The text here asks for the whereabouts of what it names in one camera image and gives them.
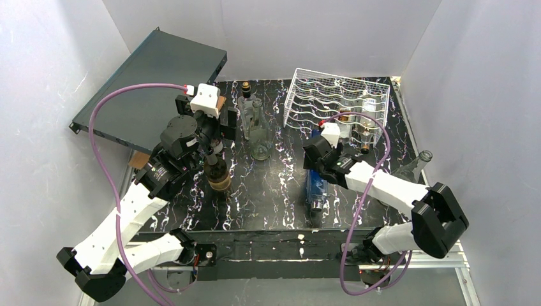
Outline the blue square glass bottle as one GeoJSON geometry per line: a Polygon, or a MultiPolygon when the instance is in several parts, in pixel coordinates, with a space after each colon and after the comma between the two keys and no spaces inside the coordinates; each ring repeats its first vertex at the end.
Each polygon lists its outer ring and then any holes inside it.
{"type": "Polygon", "coordinates": [[[327,201],[328,182],[321,178],[315,170],[308,169],[308,158],[304,157],[303,167],[307,170],[306,177],[306,203],[310,205],[312,213],[319,213],[327,201]]]}

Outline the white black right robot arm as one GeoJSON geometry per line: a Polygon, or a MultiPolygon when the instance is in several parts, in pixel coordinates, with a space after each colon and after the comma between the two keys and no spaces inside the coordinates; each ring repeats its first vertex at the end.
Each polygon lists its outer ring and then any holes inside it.
{"type": "Polygon", "coordinates": [[[302,147],[305,169],[314,170],[330,184],[363,194],[395,208],[409,219],[382,226],[349,251],[352,258],[375,262],[385,255],[420,250],[442,259],[467,230],[469,221],[452,190],[442,183],[426,186],[375,171],[361,158],[332,147],[316,136],[302,147]]]}

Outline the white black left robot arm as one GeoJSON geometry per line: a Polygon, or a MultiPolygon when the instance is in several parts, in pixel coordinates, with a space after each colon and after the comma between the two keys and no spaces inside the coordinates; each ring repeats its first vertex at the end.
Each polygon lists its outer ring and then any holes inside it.
{"type": "Polygon", "coordinates": [[[225,104],[221,95],[180,95],[175,102],[177,116],[161,133],[149,159],[136,170],[125,195],[117,197],[111,213],[83,242],[57,253],[77,286],[96,302],[111,299],[128,280],[160,264],[175,262],[196,271],[200,264],[214,262],[214,246],[199,244],[182,229],[128,247],[143,225],[194,181],[200,170],[219,191],[231,184],[219,153],[223,139],[235,140],[236,110],[227,109],[227,120],[221,123],[225,104]]]}

